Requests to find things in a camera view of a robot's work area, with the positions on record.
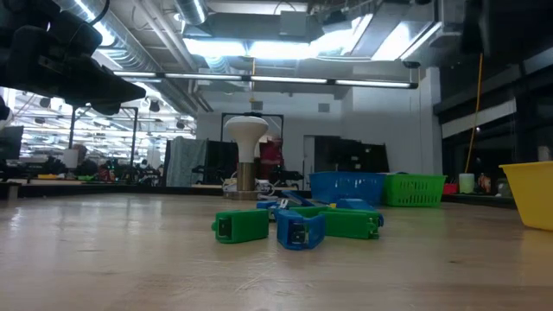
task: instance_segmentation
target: white container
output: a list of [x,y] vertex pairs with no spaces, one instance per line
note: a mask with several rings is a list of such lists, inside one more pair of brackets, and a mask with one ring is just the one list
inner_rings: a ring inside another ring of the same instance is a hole
[[474,192],[474,174],[459,174],[459,193],[471,194]]

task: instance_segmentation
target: lamp base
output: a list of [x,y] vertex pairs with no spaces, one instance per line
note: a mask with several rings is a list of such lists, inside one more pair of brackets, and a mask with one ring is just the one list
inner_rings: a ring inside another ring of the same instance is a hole
[[224,194],[224,197],[231,200],[257,200],[256,191],[233,191]]

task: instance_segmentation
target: computer monitor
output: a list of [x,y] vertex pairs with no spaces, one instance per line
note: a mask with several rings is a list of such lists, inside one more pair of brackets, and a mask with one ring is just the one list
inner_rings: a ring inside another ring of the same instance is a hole
[[0,160],[19,160],[22,126],[10,126],[0,130]]

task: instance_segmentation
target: green 3d printed piece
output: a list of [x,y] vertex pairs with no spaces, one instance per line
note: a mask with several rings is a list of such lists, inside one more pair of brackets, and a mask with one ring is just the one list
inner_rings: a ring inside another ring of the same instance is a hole
[[327,235],[341,238],[376,239],[379,213],[363,210],[329,208],[324,212]]
[[290,211],[299,213],[305,218],[313,218],[319,215],[320,212],[328,210],[328,206],[309,206],[309,207],[291,207]]
[[269,236],[269,214],[265,209],[220,212],[211,225],[215,238],[225,244],[242,243]]

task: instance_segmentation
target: yellow bin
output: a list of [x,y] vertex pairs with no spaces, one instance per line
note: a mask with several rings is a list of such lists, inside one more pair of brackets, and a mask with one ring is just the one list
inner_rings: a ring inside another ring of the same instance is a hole
[[507,175],[522,222],[553,231],[553,162],[500,165]]

